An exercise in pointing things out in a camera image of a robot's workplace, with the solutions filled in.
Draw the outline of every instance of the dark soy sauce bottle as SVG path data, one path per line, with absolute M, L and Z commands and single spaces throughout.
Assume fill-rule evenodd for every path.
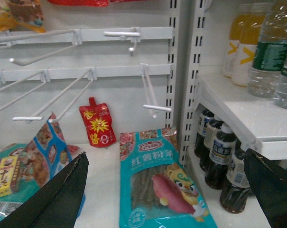
M 213 189 L 222 189 L 228 170 L 231 153 L 235 150 L 236 136 L 231 128 L 223 123 L 214 139 L 210 153 L 210 165 L 205 173 L 205 182 Z
M 250 194 L 249 181 L 244 172 L 245 145 L 232 153 L 229 169 L 220 195 L 222 207 L 234 214 L 241 213 Z
M 207 171 L 210 165 L 210 150 L 213 148 L 214 139 L 218 131 L 220 131 L 223 121 L 216 115 L 206 126 L 205 137 L 204 137 L 204 148 L 201 153 L 199 165 L 203 171 Z
M 205 148 L 204 137 L 205 137 L 206 125 L 213 119 L 213 117 L 214 114 L 208 109 L 203 110 L 199 116 L 198 131 L 196 135 L 196 142 L 194 148 L 194 153 L 198 158 L 201 157 L 201 153 Z

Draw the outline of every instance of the red pouch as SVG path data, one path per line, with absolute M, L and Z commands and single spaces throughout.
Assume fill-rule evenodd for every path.
M 115 143 L 116 137 L 111 127 L 111 114 L 105 103 L 96 104 L 89 98 L 90 106 L 80 106 L 79 111 L 86 127 L 91 146 L 102 148 Z
M 125 2 L 125 1 L 147 1 L 147 0 L 111 0 L 111 2 Z
M 55 5 L 62 5 L 62 6 L 105 7 L 109 5 L 108 0 L 48 0 L 48 2 L 55 4 Z

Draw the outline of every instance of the store shelf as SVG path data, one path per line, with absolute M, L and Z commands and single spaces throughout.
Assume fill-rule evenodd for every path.
M 118 228 L 120 208 L 119 143 L 108 148 L 78 145 L 86 152 L 89 169 L 85 203 L 74 228 Z
M 75 228 L 118 228 L 120 210 L 120 158 L 119 143 L 108 148 L 78 145 L 86 152 L 89 169 L 85 187 L 85 203 L 75 223 Z M 270 228 L 255 197 L 249 197 L 245 210 L 230 214 L 219 204 L 220 190 L 209 188 L 204 182 L 204 172 L 192 153 L 186 161 L 187 168 L 195 172 L 198 184 L 218 228 Z
M 205 172 L 200 169 L 199 158 L 193 152 L 188 152 L 185 165 L 189 174 L 194 173 L 194 181 L 198 185 L 218 228 L 271 227 L 255 196 L 248 197 L 242 213 L 231 214 L 220 205 L 221 190 L 214 190 L 205 183 Z
M 270 160 L 287 159 L 287 110 L 234 85 L 218 66 L 201 67 L 194 109 L 202 104 L 224 120 L 242 143 Z

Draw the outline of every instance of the sweet potato illustration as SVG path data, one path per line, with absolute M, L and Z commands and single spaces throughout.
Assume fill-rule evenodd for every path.
M 156 174 L 152 180 L 154 192 L 161 204 L 178 213 L 195 213 L 195 209 L 184 200 L 179 188 L 167 176 Z

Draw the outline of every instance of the yellow box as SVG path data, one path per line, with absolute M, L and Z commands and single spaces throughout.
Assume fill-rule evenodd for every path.
M 19 191 L 21 161 L 18 156 L 0 159 L 0 197 Z

